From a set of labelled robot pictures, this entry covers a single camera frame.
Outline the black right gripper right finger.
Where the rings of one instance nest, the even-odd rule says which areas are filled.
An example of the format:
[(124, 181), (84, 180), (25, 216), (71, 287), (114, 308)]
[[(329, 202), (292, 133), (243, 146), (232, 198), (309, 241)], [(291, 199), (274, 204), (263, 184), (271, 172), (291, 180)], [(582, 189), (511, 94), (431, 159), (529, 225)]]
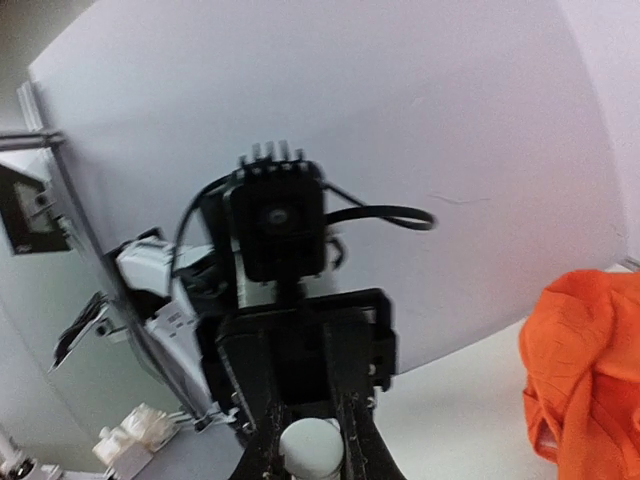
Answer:
[(340, 396), (339, 425), (345, 445), (344, 479), (406, 479), (382, 439), (371, 411), (356, 395)]

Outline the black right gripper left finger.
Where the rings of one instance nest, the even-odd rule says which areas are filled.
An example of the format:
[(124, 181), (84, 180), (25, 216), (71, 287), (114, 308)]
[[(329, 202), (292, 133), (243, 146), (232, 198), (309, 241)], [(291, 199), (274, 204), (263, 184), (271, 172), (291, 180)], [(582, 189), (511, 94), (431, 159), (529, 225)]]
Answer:
[(280, 453), (280, 437), (289, 420), (284, 404), (271, 404), (229, 480), (291, 479)]

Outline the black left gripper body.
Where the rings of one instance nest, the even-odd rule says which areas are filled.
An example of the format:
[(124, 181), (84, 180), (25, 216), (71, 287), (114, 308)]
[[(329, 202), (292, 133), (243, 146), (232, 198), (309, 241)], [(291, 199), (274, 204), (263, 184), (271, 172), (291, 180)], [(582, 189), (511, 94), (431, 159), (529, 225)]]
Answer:
[(208, 315), (197, 327), (201, 365), (223, 411), (333, 415), (337, 398), (388, 391), (397, 372), (393, 306), (378, 288)]

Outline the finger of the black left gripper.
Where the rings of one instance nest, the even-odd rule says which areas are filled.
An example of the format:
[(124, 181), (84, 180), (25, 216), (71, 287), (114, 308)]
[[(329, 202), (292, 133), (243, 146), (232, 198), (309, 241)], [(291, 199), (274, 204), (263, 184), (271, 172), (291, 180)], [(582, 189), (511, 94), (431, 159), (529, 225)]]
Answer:
[(324, 326), (327, 376), (335, 409), (342, 400), (375, 406), (370, 376), (371, 331), (361, 320), (329, 323)]
[(254, 435), (274, 404), (283, 404), (276, 375), (277, 347), (273, 330), (221, 329), (216, 339), (235, 404), (242, 411), (241, 430)]

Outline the clear nail polish bottle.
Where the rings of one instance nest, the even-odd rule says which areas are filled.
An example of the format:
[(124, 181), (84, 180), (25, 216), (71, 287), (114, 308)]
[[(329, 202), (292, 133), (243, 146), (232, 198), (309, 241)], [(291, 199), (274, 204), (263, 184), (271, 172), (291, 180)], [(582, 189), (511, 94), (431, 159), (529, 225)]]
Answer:
[(335, 419), (303, 418), (281, 434), (279, 454), (293, 479), (341, 478), (345, 446)]

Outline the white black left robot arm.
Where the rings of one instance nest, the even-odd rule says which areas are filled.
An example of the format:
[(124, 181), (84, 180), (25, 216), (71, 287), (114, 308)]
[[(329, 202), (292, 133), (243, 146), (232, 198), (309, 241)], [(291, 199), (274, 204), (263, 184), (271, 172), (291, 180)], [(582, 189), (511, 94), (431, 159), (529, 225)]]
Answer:
[(157, 230), (111, 256), (149, 350), (198, 416), (220, 412), (252, 437), (275, 404), (288, 419), (334, 418), (343, 395), (376, 406), (397, 371), (390, 299), (337, 291), (346, 251), (327, 232), (325, 260), (304, 275), (278, 264), (255, 282), (228, 246), (176, 247)]

